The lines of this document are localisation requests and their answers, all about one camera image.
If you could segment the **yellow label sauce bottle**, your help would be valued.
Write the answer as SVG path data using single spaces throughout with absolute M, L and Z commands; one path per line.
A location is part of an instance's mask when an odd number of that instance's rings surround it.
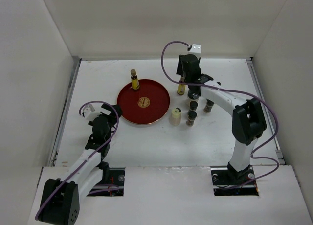
M 184 84 L 184 77 L 182 76 L 179 80 L 178 88 L 177 88 L 177 94 L 178 95 L 184 95 L 185 93 L 185 84 Z
M 137 77 L 137 73 L 135 69 L 131 69 L 131 85 L 134 90 L 138 90 L 140 88 L 139 80 Z

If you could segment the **large black cap shaker bottle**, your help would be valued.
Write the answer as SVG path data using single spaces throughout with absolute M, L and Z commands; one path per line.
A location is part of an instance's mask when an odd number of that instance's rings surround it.
M 193 92 L 191 89 L 189 89 L 188 94 L 187 94 L 187 102 L 191 101 L 198 101 L 199 95 L 195 92 Z

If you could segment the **small black cap spice jar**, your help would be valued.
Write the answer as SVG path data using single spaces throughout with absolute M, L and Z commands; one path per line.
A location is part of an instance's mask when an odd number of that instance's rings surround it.
M 188 113 L 188 118 L 187 118 L 187 121 L 186 121 L 186 125 L 190 126 L 190 127 L 193 126 L 196 117 L 197 117 L 197 113 L 195 111 L 190 111 Z

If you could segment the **cream cap rice shaker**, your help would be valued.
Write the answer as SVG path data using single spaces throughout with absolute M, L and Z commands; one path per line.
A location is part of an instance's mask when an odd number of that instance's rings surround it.
M 178 126 L 181 122 L 181 109 L 176 107 L 172 109 L 171 115 L 169 117 L 169 122 L 173 126 Z

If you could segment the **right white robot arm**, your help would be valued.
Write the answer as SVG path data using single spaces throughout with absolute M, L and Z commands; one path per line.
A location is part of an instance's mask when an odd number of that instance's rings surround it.
M 179 56 L 177 74 L 184 77 L 192 93 L 218 105 L 232 117 L 235 147 L 226 176 L 231 183 L 243 183 L 250 169 L 252 150 L 267 128 L 261 99 L 248 92 L 223 88 L 201 72 L 200 58 L 193 54 Z

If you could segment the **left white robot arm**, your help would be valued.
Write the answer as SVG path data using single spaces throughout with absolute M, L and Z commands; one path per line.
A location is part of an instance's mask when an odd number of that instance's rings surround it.
M 110 149 L 110 141 L 116 134 L 121 107 L 100 102 L 109 114 L 96 112 L 93 102 L 85 103 L 79 114 L 88 120 L 92 133 L 87 144 L 70 169 L 57 179 L 44 184 L 40 208 L 35 220 L 52 225 L 73 225 L 80 212 L 80 202 L 96 184 L 105 185 L 110 179 L 109 165 L 104 158 Z

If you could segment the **red round lacquer tray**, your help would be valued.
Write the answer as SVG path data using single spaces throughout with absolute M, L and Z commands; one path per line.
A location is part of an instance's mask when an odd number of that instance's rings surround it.
M 150 125 L 163 118 L 170 106 L 170 95 L 159 82 L 140 79 L 140 88 L 134 90 L 127 84 L 117 97 L 123 117 L 137 125 Z

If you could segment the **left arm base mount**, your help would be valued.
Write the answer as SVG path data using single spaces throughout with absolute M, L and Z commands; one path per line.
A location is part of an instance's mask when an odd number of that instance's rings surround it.
M 90 197 L 115 197 L 124 195 L 125 168 L 111 168 L 108 176 L 89 192 Z

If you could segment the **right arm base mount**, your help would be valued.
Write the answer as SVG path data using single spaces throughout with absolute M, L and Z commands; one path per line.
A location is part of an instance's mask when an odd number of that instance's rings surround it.
M 259 196 L 252 166 L 238 178 L 227 167 L 211 168 L 213 193 L 215 196 Z

